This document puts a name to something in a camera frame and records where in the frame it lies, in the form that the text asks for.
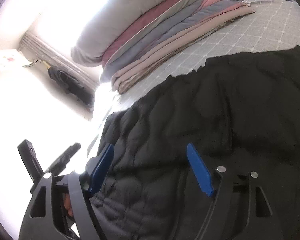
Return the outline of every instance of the gray bed sheet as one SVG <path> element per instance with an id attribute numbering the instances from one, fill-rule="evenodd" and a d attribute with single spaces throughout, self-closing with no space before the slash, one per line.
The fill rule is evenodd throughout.
<path id="1" fill-rule="evenodd" d="M 93 122 L 97 124 L 97 133 L 101 135 L 104 121 L 109 114 L 127 109 L 169 75 L 187 74 L 201 65 L 204 66 L 209 57 L 241 51 L 290 49 L 300 45 L 300 6 L 296 1 L 246 0 L 245 2 L 250 3 L 256 12 L 235 20 L 189 46 L 164 62 L 126 93 L 118 95 L 116 92 L 111 92 L 109 83 L 101 85 L 96 93 L 95 104 L 97 106 L 93 114 Z"/>

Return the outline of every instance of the black fabric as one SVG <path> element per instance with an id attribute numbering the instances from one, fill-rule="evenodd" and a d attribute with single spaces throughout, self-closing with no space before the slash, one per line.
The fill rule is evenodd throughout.
<path id="1" fill-rule="evenodd" d="M 186 145 L 238 173 L 257 171 L 284 238 L 300 228 L 300 46 L 226 55 L 168 77 L 106 120 L 114 161 L 92 198 L 111 239 L 195 239 L 211 199 Z"/>
<path id="2" fill-rule="evenodd" d="M 93 106 L 94 95 L 89 93 L 75 77 L 54 66 L 48 69 L 48 74 L 66 92 L 76 95 L 85 105 L 89 107 Z"/>

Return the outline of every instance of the floor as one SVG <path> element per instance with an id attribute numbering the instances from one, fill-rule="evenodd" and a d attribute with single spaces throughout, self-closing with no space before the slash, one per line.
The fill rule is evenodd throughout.
<path id="1" fill-rule="evenodd" d="M 32 181 L 17 146 L 32 142 L 45 170 L 68 146 L 82 148 L 65 172 L 85 165 L 87 147 L 94 138 L 92 113 L 66 94 L 43 64 L 0 71 L 0 222 L 18 239 L 24 212 L 31 198 Z"/>

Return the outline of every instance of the silver bolt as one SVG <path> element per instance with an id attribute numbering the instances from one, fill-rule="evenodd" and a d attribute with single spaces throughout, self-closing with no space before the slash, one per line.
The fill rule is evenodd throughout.
<path id="1" fill-rule="evenodd" d="M 47 173 L 45 173 L 45 174 L 43 175 L 43 177 L 44 177 L 45 179 L 48 179 L 48 178 L 51 177 L 51 173 L 50 173 L 50 172 L 47 172 Z"/>
<path id="2" fill-rule="evenodd" d="M 218 167 L 217 167 L 217 171 L 219 171 L 219 172 L 221 172 L 221 173 L 224 173 L 226 170 L 227 170 L 227 169 L 226 169 L 226 167 L 224 167 L 224 166 L 218 166 Z"/>
<path id="3" fill-rule="evenodd" d="M 250 173 L 250 175 L 251 175 L 251 177 L 253 177 L 254 179 L 256 179 L 256 178 L 259 176 L 258 173 L 255 172 L 255 171 L 252 171 L 252 172 Z"/>

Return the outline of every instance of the white grid pattern sheet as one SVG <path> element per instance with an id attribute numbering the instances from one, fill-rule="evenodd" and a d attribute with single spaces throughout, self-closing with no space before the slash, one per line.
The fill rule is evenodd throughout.
<path id="1" fill-rule="evenodd" d="M 250 3 L 256 12 L 235 20 L 173 56 L 125 94 L 117 96 L 112 94 L 113 101 L 107 114 L 127 109 L 169 75 L 177 76 L 196 70 L 205 65 L 209 57 L 241 51 L 290 49 L 300 45 L 300 6 L 296 1 L 246 0 L 245 2 Z M 98 98 L 95 102 L 98 104 L 96 107 L 99 107 Z"/>

